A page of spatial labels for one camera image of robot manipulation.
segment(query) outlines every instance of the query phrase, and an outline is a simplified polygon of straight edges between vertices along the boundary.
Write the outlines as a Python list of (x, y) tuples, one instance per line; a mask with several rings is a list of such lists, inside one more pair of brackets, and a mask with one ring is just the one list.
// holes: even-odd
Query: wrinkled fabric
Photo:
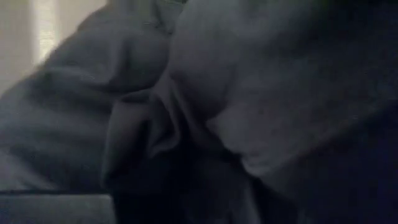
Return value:
[[(255, 194), (270, 191), (256, 180), (396, 102), (397, 10), (110, 1), (3, 95), (0, 190), (106, 189), (168, 207), (144, 223), (263, 223), (270, 196)], [(275, 223), (299, 219), (289, 213)]]

